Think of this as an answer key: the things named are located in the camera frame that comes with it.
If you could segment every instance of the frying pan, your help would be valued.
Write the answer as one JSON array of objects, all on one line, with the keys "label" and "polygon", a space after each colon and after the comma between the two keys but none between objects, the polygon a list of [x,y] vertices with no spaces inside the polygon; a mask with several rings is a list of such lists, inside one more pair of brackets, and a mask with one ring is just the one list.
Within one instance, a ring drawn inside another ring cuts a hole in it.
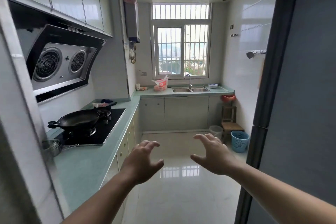
[{"label": "frying pan", "polygon": [[48,128],[62,128],[64,130],[80,130],[93,128],[99,119],[99,112],[95,109],[72,112],[61,117],[58,121],[49,121]]}]

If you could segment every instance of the gray refrigerator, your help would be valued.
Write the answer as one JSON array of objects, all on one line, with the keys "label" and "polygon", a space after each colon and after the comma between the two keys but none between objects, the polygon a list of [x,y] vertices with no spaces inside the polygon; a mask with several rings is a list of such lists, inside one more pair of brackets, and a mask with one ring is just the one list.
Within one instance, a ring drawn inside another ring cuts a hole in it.
[{"label": "gray refrigerator", "polygon": [[[276,0],[247,163],[336,205],[336,0]],[[242,188],[246,223],[276,222]]]}]

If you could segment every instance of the wooden stool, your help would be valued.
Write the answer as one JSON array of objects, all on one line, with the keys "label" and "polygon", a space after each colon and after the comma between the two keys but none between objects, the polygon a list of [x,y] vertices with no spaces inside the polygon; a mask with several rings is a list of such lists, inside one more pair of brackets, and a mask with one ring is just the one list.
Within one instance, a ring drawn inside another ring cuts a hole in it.
[{"label": "wooden stool", "polygon": [[225,144],[231,142],[232,131],[245,131],[239,124],[236,123],[237,107],[235,106],[223,106],[222,107],[222,127],[223,142]]}]

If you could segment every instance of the black stovetop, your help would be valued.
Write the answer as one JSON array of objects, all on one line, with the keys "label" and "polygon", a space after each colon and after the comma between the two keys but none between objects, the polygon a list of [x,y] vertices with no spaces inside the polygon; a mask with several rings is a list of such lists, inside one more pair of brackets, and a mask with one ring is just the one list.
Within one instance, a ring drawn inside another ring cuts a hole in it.
[{"label": "black stovetop", "polygon": [[56,139],[61,142],[63,146],[79,145],[79,146],[94,146],[103,145],[111,133],[114,126],[124,114],[125,109],[111,109],[111,120],[106,124],[106,120],[99,119],[95,125],[95,133],[88,136],[87,133],[67,133],[63,131]]}]

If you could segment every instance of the white bucket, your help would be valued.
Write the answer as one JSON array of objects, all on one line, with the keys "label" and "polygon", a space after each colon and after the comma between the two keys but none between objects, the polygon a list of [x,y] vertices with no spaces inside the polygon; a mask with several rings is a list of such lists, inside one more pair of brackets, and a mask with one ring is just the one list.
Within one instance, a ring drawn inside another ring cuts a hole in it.
[{"label": "white bucket", "polygon": [[223,128],[220,126],[210,126],[209,128],[210,133],[212,133],[212,135],[214,137],[218,137],[219,139],[222,138],[222,134],[223,134]]}]

